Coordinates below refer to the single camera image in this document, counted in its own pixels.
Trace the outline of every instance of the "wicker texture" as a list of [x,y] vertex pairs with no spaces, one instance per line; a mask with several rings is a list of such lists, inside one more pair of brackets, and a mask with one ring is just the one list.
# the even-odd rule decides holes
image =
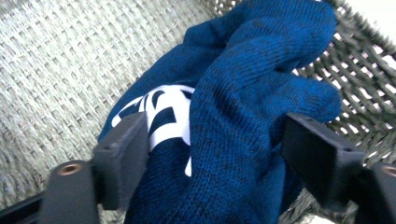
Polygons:
[[192,0],[0,3],[0,209],[58,164],[90,159],[127,88],[212,17]]
[[[51,168],[88,160],[111,106],[186,29],[240,0],[14,0],[0,3],[0,209],[37,194]],[[300,76],[333,83],[343,114],[329,126],[367,151],[365,164],[396,161],[395,47],[332,0],[337,34]],[[340,223],[304,191],[280,222],[317,214]],[[119,222],[107,216],[106,222]]]
[[[221,16],[241,1],[212,1]],[[396,163],[396,48],[373,29],[361,15],[352,13],[345,1],[329,0],[338,25],[333,41],[314,63],[296,75],[324,80],[343,96],[343,113],[328,126],[366,151],[364,165],[377,161]],[[337,223],[353,223],[357,206],[344,214],[323,211],[303,190],[280,223],[309,223],[312,214]]]

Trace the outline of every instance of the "gray woven surface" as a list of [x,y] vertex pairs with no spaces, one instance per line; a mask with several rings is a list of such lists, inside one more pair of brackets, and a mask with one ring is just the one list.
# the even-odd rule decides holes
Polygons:
[[[241,0],[210,2],[219,16]],[[343,113],[328,124],[334,131],[366,151],[363,164],[396,163],[396,64],[395,46],[378,34],[343,0],[329,0],[338,25],[333,41],[314,63],[295,71],[299,76],[332,83],[342,93]],[[280,223],[309,223],[312,214],[337,223],[353,223],[356,206],[344,214],[323,211],[304,190]]]
[[212,17],[193,0],[1,1],[0,209],[88,160],[127,88]]
[[[0,209],[43,189],[51,168],[88,160],[117,99],[194,24],[238,1],[20,0],[0,3]],[[395,162],[395,48],[341,1],[338,35],[300,76],[323,79],[344,97],[329,126],[375,161]],[[281,222],[326,214],[307,192]],[[106,222],[119,222],[106,215]]]

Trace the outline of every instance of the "white logo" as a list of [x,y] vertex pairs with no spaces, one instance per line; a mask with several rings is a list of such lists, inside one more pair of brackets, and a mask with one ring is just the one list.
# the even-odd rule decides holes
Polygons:
[[[120,113],[127,108],[137,106],[140,103],[138,112],[147,112],[148,129],[156,116],[166,108],[172,108],[175,114],[176,122],[170,122],[158,127],[150,136],[150,149],[154,149],[161,142],[175,137],[181,137],[183,142],[188,146],[190,143],[190,101],[185,93],[194,93],[194,88],[182,85],[161,86],[148,94],[138,97],[128,103],[114,118],[111,120],[111,126],[116,127],[120,123]],[[191,158],[186,167],[186,175],[191,176]]]

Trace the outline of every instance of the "glove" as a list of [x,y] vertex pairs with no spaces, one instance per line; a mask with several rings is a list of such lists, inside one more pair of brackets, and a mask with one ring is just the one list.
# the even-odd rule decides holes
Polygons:
[[290,74],[327,48],[335,24],[325,2],[249,0],[191,27],[99,136],[148,113],[148,167],[125,223],[276,223],[301,189],[280,155],[286,113],[340,112],[333,86]]

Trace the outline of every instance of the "wicker basket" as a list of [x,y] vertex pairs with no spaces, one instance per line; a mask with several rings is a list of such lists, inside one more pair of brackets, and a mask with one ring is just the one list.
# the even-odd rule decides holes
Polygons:
[[[367,152],[395,162],[395,47],[343,1],[326,52],[296,74],[335,85],[343,113],[329,124]],[[37,194],[57,164],[88,160],[111,106],[186,29],[240,1],[13,0],[0,3],[0,209]],[[322,211],[304,190],[281,223],[346,214]],[[103,213],[103,221],[120,215]]]

